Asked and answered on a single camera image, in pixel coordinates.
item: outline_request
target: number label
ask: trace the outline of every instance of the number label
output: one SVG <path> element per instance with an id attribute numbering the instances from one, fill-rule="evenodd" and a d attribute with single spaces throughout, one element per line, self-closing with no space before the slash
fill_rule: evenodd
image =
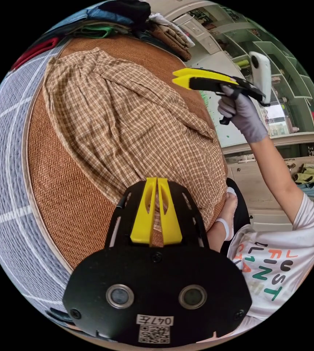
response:
<path id="1" fill-rule="evenodd" d="M 136 324 L 157 326 L 162 325 L 164 327 L 171 327 L 174 324 L 174 317 L 147 316 L 145 314 L 138 314 L 136 316 Z"/>

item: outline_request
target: foot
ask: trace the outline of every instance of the foot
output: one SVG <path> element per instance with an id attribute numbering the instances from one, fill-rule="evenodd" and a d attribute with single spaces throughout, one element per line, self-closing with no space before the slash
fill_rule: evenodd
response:
<path id="1" fill-rule="evenodd" d="M 220 252 L 224 241 L 228 241 L 233 238 L 233 223 L 236 208 L 237 196 L 233 188 L 228 188 L 223 209 L 210 230 L 207 232 L 211 249 Z"/>
<path id="2" fill-rule="evenodd" d="M 237 196 L 233 188 L 228 188 L 226 192 L 226 200 L 222 211 L 218 218 L 215 220 L 217 223 L 222 223 L 224 226 L 226 237 L 225 240 L 229 241 L 234 237 L 234 214 L 237 207 Z"/>

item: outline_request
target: screw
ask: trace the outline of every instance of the screw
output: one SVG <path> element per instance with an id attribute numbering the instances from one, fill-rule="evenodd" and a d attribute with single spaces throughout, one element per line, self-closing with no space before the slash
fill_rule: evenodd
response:
<path id="1" fill-rule="evenodd" d="M 151 255 L 151 259 L 153 263 L 159 263 L 162 261 L 162 254 L 160 252 L 155 252 Z"/>
<path id="2" fill-rule="evenodd" d="M 78 310 L 76 310 L 75 308 L 72 308 L 69 313 L 74 319 L 80 319 L 81 318 L 80 312 Z"/>
<path id="3" fill-rule="evenodd" d="M 235 313 L 234 320 L 238 321 L 240 318 L 242 318 L 245 314 L 244 310 L 239 310 L 238 312 Z"/>

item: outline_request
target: gloved hand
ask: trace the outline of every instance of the gloved hand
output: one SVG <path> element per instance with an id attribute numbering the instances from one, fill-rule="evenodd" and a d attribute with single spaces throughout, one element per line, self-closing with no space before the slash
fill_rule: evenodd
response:
<path id="1" fill-rule="evenodd" d="M 228 86 L 222 86 L 222 90 L 227 96 L 223 96 L 218 102 L 219 113 L 224 117 L 230 118 L 248 143 L 256 143 L 263 140 L 268 135 L 268 131 L 259 118 L 251 99 L 239 94 L 234 101 L 229 98 L 234 91 L 233 89 Z"/>

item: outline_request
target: plaid shirt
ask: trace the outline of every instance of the plaid shirt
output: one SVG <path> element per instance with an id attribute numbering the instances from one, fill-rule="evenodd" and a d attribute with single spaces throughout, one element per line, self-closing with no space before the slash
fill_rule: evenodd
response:
<path id="1" fill-rule="evenodd" d="M 146 177 L 168 178 L 188 188 L 208 226 L 226 190 L 222 152 L 174 89 L 96 48 L 51 58 L 43 94 L 61 143 L 110 201 Z"/>

